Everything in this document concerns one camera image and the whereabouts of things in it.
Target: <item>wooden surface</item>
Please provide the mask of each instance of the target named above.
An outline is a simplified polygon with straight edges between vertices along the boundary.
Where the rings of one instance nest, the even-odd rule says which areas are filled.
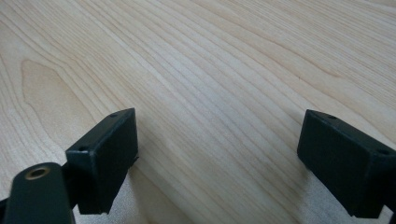
[[[349,217],[296,148],[308,108],[396,148],[395,5],[1,1],[0,197],[134,107],[140,159],[78,223],[387,223]]]

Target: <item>screw hole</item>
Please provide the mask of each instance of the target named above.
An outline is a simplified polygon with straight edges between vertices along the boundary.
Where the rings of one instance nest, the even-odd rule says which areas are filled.
[[[376,151],[377,151],[378,153],[384,154],[384,155],[388,155],[388,154],[389,154],[389,151],[387,151],[387,150],[385,150],[385,149],[377,149]]]
[[[88,151],[88,147],[84,146],[84,147],[79,147],[78,151]]]
[[[35,168],[34,170],[29,171],[29,173],[26,174],[25,178],[28,180],[34,180],[43,177],[44,175],[47,175],[50,172],[50,168],[47,166],[42,166]]]

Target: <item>light wood tabletop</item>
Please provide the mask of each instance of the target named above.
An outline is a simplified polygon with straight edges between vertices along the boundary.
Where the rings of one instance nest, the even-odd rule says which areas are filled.
[[[387,223],[299,161],[304,112],[396,148],[393,0],[0,2],[0,198],[134,107],[140,159],[77,223]]]

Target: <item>black bracket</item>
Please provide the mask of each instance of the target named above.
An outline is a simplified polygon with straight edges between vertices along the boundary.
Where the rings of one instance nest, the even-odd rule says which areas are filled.
[[[300,160],[351,216],[378,218],[396,209],[396,151],[342,120],[307,110]]]
[[[0,202],[0,223],[74,223],[76,204],[81,214],[108,213],[137,151],[134,109],[107,116],[66,150],[64,166],[20,172]]]

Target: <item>wood grain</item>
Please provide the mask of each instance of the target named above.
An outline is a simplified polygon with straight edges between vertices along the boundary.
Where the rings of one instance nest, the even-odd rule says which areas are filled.
[[[134,107],[140,159],[78,223],[386,223],[297,159],[306,109],[396,148],[391,0],[1,1],[0,196]]]

